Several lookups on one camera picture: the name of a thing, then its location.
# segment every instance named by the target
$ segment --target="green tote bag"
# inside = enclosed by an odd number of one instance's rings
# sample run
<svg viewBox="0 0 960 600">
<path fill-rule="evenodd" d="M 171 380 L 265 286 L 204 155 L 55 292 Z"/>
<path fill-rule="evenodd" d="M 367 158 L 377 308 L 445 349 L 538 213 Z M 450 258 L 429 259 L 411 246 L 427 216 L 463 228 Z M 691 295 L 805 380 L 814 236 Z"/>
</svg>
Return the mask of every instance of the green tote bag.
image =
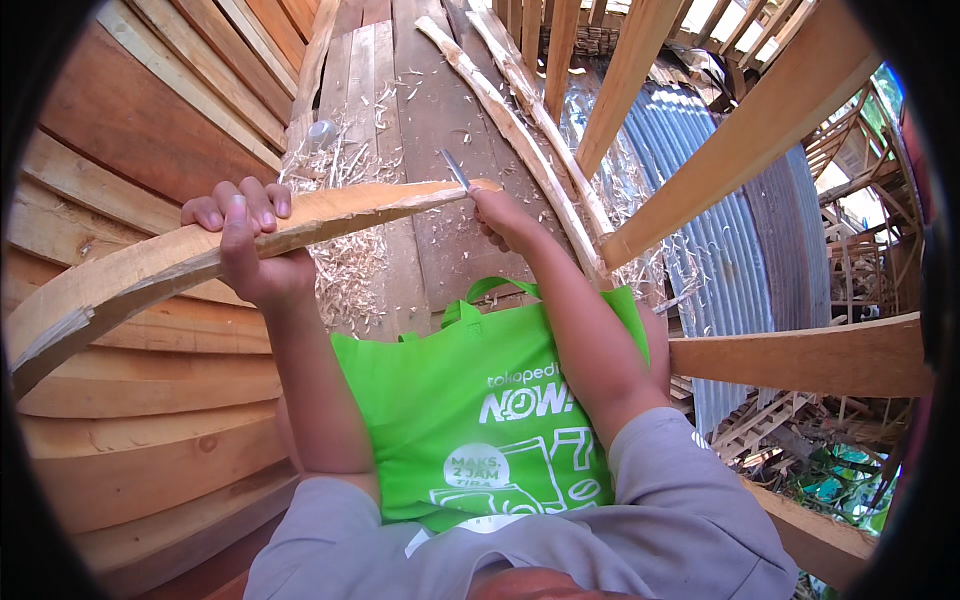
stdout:
<svg viewBox="0 0 960 600">
<path fill-rule="evenodd" d="M 385 522 L 444 531 L 493 514 L 556 514 L 613 502 L 603 448 L 564 381 L 541 303 L 481 315 L 513 283 L 475 282 L 443 327 L 400 343 L 331 340 L 370 430 Z M 630 289 L 601 292 L 649 363 Z"/>
</svg>

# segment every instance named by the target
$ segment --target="curved wooden piece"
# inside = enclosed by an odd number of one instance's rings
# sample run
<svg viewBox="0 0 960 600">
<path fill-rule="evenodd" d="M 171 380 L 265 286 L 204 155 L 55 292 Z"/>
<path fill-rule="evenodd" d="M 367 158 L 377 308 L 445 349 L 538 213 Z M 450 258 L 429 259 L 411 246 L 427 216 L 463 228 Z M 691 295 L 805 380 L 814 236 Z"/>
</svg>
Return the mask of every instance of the curved wooden piece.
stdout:
<svg viewBox="0 0 960 600">
<path fill-rule="evenodd" d="M 130 598 L 181 575 L 279 515 L 299 480 L 284 460 L 172 509 L 79 534 L 73 541 L 110 595 Z"/>
<path fill-rule="evenodd" d="M 178 506 L 283 459 L 271 400 L 210 411 L 20 417 L 34 473 L 67 533 Z"/>
<path fill-rule="evenodd" d="M 490 180 L 473 183 L 498 189 Z M 373 227 L 455 200 L 450 181 L 364 183 L 297 196 L 294 214 L 256 239 L 261 257 Z M 220 275 L 220 233 L 175 229 L 65 271 L 23 301 L 5 323 L 19 400 L 87 344 L 145 308 Z"/>
</svg>

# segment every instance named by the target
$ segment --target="finger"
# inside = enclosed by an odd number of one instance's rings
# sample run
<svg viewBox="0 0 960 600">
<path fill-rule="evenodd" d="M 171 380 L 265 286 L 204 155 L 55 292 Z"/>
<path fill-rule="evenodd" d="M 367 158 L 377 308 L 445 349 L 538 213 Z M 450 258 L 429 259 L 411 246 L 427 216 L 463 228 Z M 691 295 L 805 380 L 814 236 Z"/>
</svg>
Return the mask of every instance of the finger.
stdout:
<svg viewBox="0 0 960 600">
<path fill-rule="evenodd" d="M 270 232 L 276 229 L 276 215 L 274 205 L 255 177 L 244 177 L 240 181 L 240 193 L 247 198 L 247 211 L 260 224 L 260 230 Z"/>
<path fill-rule="evenodd" d="M 267 190 L 270 202 L 274 204 L 276 216 L 281 219 L 289 219 L 293 211 L 290 189 L 279 183 L 268 183 L 264 189 Z"/>
<path fill-rule="evenodd" d="M 230 199 L 224 220 L 224 234 L 220 240 L 221 264 L 224 276 L 238 294 L 244 284 L 251 281 L 260 268 L 256 247 L 253 245 L 253 228 L 247 212 L 247 200 L 240 194 Z"/>
<path fill-rule="evenodd" d="M 199 223 L 207 231 L 219 231 L 224 226 L 224 218 L 220 214 L 217 203 L 209 196 L 201 196 L 188 200 L 180 211 L 180 224 L 192 225 Z"/>
<path fill-rule="evenodd" d="M 213 200 L 216 201 L 217 206 L 220 207 L 220 214 L 224 215 L 226 218 L 227 211 L 230 207 L 230 202 L 234 196 L 243 196 L 243 193 L 237 188 L 236 185 L 233 185 L 230 181 L 221 181 L 217 183 L 213 188 Z M 247 213 L 250 215 L 249 207 L 247 207 Z M 250 217 L 253 224 L 253 236 L 260 234 L 260 222 L 257 221 L 253 216 Z"/>
</svg>

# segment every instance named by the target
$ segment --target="right hand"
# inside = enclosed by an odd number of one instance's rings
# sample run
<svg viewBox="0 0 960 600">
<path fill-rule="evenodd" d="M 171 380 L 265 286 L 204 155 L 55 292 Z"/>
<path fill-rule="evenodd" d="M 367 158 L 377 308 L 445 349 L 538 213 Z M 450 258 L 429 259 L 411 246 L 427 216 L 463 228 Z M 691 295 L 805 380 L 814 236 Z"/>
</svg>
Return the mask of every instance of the right hand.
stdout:
<svg viewBox="0 0 960 600">
<path fill-rule="evenodd" d="M 472 185 L 468 195 L 476 203 L 473 219 L 501 252 L 523 254 L 530 236 L 542 231 L 540 224 L 503 190 L 493 192 Z"/>
</svg>

